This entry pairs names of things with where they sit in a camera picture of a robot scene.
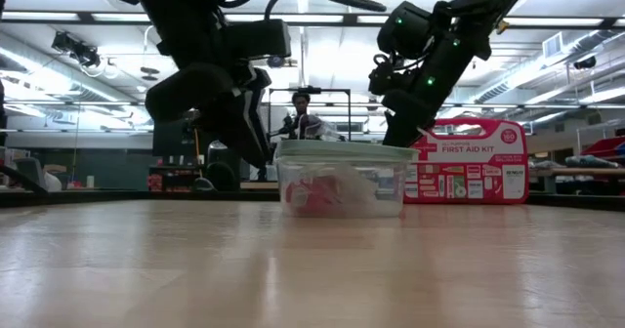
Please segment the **black low shelf unit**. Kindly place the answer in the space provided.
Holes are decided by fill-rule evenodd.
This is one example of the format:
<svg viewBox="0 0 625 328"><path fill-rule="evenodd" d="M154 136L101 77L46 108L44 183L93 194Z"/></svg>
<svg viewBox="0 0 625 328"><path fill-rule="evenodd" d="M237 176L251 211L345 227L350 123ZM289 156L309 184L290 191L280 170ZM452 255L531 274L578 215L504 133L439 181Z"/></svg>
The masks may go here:
<svg viewBox="0 0 625 328"><path fill-rule="evenodd" d="M213 184L195 166L150 166L147 176L150 192L192 192L214 190Z"/></svg>

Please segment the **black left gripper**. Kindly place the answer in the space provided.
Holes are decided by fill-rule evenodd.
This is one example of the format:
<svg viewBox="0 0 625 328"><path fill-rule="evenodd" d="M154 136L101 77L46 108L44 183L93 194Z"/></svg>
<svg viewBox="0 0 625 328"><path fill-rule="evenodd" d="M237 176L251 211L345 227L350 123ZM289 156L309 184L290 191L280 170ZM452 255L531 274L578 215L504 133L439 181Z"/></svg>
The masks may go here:
<svg viewBox="0 0 625 328"><path fill-rule="evenodd" d="M263 167L271 150L259 106L271 79L250 62L291 55L286 23L178 20L165 29L165 50L178 71L147 90L151 118L171 122L201 106L203 130L250 165Z"/></svg>

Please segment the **light blue cloth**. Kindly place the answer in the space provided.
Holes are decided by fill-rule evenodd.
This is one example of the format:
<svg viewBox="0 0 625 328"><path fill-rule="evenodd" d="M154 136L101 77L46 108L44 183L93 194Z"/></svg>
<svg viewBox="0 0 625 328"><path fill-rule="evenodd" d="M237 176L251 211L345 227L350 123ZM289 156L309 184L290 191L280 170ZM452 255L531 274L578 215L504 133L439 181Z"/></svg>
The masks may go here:
<svg viewBox="0 0 625 328"><path fill-rule="evenodd" d="M372 143L329 142L320 140L287 140L277 145L275 159L411 162L416 149Z"/></svg>

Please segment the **red first aid kit case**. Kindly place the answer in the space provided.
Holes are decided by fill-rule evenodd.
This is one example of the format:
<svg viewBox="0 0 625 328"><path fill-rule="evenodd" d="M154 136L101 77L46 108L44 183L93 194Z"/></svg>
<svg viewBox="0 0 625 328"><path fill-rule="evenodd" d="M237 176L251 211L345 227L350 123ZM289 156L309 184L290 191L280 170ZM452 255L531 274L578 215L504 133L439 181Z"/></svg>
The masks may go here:
<svg viewBox="0 0 625 328"><path fill-rule="evenodd" d="M439 119L413 148L406 204L521 204L528 196L525 131L517 122Z"/></svg>

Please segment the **black ceiling-hung device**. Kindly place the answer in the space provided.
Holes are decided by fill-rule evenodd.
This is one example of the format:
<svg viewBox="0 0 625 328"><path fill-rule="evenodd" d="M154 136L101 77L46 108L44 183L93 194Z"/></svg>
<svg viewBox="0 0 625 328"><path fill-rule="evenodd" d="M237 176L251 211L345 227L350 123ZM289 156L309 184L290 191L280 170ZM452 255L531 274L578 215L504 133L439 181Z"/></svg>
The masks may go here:
<svg viewBox="0 0 625 328"><path fill-rule="evenodd" d="M101 64L101 57L96 46L75 39L69 32L57 31L51 48L68 54L69 57L86 67L97 67Z"/></svg>

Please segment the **black monitor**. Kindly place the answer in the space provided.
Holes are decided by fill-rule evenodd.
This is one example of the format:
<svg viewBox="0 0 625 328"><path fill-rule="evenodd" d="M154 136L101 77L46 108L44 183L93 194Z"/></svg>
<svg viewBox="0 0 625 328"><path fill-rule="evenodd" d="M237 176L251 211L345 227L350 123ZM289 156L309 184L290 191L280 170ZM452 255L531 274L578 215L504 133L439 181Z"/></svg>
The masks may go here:
<svg viewBox="0 0 625 328"><path fill-rule="evenodd" d="M152 135L152 155L195 156L207 150L206 137L201 131L195 131L190 119L173 122L155 123Z"/></svg>

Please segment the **black stand frame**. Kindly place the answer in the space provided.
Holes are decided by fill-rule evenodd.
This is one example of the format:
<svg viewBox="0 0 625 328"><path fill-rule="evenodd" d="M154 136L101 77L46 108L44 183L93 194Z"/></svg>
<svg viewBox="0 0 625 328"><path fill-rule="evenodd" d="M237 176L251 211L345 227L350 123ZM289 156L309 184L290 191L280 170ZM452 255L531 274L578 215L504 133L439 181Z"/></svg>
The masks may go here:
<svg viewBox="0 0 625 328"><path fill-rule="evenodd" d="M334 103L334 102L323 102L323 105L326 107L339 107L344 106L347 109L348 116L348 137L347 141L350 142L352 140L353 130L352 130L352 91L350 89L324 89L315 86L305 86L298 88L283 88L283 89L275 89L269 88L269 92L267 93L267 100L263 102L268 108L268 128L271 127L271 106L272 100L271 95L274 92L289 92L289 93L298 93L298 94L308 94L312 95L321 95L323 93L343 93L347 96L347 102L345 104L342 103Z"/></svg>

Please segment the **long LED light bar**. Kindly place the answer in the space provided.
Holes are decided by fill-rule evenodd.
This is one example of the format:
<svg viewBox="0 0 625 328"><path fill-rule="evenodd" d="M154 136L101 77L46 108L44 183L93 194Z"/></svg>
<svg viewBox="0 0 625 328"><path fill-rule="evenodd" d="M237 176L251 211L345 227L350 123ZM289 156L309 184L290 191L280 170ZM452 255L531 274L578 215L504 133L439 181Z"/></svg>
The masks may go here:
<svg viewBox="0 0 625 328"><path fill-rule="evenodd" d="M292 26L319 27L374 27L382 25L388 15L373 14L279 14L271 19L281 19ZM84 25L150 25L145 13L104 12L52 12L5 11L5 23L57 23ZM582 17L524 17L508 16L503 19L505 30L625 30L625 16L620 18Z"/></svg>

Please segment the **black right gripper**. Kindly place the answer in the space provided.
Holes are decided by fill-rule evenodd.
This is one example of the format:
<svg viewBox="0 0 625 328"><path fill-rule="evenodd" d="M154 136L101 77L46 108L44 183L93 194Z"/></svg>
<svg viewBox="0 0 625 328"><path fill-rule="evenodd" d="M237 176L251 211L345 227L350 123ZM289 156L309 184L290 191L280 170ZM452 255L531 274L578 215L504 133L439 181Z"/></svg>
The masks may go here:
<svg viewBox="0 0 625 328"><path fill-rule="evenodd" d="M384 145L411 147L454 87L454 60L425 57L419 63L396 66L391 57L375 57L374 62L369 92L380 96L386 109Z"/></svg>

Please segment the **red bandage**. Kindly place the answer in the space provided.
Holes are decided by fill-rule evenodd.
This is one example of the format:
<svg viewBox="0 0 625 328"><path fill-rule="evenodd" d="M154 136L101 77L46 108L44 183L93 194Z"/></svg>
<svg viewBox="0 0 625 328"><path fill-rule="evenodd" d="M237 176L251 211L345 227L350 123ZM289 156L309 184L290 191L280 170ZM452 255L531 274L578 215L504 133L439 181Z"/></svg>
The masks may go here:
<svg viewBox="0 0 625 328"><path fill-rule="evenodd" d="M334 176L290 182L281 197L285 209L297 217L335 217L347 213L342 183Z"/></svg>

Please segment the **grey office chair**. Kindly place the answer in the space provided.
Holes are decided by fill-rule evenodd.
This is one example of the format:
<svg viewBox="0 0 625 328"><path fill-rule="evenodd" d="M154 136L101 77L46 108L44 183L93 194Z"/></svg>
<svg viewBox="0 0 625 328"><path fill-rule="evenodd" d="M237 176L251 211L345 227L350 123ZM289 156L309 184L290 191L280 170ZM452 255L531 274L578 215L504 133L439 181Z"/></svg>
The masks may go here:
<svg viewBox="0 0 625 328"><path fill-rule="evenodd" d="M34 157L19 158L14 161L17 170L37 185L49 192L59 192L63 190L61 181L46 172L38 159Z"/></svg>

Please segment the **person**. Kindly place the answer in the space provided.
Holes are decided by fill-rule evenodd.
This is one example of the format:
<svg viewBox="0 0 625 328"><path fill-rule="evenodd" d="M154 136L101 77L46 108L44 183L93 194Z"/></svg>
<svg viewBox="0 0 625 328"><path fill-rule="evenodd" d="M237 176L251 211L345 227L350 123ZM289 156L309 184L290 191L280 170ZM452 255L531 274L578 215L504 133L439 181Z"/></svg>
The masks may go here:
<svg viewBox="0 0 625 328"><path fill-rule="evenodd" d="M289 140L320 140L323 122L317 116L308 113L310 95L294 93L291 102L296 109L296 115L294 118L286 116L278 133L286 134Z"/></svg>

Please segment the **dark folded cloth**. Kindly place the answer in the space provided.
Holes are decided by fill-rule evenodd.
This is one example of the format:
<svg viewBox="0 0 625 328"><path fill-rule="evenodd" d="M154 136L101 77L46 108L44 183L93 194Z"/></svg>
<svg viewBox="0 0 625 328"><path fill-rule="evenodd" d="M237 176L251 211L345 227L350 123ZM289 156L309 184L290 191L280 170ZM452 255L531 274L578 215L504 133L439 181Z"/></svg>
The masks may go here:
<svg viewBox="0 0 625 328"><path fill-rule="evenodd" d="M570 168L598 168L598 169L618 169L620 165L616 162L608 161L593 155L569 156L564 164Z"/></svg>

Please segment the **red storage bin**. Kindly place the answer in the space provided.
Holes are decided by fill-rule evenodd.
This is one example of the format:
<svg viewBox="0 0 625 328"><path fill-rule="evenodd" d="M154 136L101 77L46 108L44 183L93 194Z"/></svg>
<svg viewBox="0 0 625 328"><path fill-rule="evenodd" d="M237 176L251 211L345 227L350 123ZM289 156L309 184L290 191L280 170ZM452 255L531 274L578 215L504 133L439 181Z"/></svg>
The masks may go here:
<svg viewBox="0 0 625 328"><path fill-rule="evenodd" d="M602 159L625 159L625 136L602 139L582 151Z"/></svg>

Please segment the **silver air duct with vent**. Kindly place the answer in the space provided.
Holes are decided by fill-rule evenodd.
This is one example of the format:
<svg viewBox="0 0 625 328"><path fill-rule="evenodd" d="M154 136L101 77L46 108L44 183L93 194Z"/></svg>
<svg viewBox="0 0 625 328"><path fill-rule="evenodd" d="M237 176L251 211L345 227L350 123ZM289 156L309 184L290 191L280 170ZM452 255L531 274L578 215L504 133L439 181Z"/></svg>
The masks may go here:
<svg viewBox="0 0 625 328"><path fill-rule="evenodd" d="M470 103L485 103L502 94L551 73L557 65L578 62L603 45L625 35L625 30L558 32L542 43L542 52L522 61L504 74L474 90Z"/></svg>

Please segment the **wooden side table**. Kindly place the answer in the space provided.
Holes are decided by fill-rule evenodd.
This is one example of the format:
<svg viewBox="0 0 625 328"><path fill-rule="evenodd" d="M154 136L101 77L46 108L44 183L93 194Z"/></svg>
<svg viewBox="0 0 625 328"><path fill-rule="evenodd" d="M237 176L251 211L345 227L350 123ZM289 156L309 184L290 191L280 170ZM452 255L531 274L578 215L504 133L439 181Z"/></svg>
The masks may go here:
<svg viewBox="0 0 625 328"><path fill-rule="evenodd" d="M532 183L542 184L546 194L564 194L567 191L590 191L599 195L625 193L625 168L549 168L531 169Z"/></svg>

